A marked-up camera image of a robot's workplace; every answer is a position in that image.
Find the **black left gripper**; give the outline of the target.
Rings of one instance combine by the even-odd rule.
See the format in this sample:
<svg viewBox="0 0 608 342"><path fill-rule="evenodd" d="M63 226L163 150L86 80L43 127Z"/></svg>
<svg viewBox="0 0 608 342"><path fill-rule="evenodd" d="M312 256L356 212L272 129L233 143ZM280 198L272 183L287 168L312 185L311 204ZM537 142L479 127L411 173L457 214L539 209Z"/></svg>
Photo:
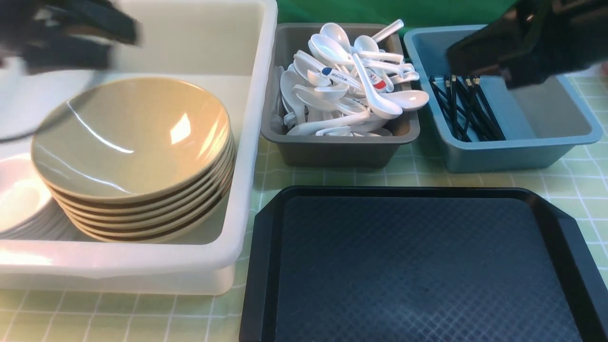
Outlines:
<svg viewBox="0 0 608 342"><path fill-rule="evenodd" d="M104 71L115 43L135 46L139 23L110 0L3 0L0 65L28 74Z"/></svg>

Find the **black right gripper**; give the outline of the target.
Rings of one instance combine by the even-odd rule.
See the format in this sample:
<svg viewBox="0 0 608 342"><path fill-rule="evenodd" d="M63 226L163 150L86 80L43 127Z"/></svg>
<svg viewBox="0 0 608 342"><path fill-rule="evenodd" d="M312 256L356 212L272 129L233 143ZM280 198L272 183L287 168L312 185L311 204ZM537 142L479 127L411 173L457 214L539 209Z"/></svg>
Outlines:
<svg viewBox="0 0 608 342"><path fill-rule="evenodd" d="M608 56L605 0L519 0L446 50L457 76L501 76L509 89L579 72Z"/></svg>

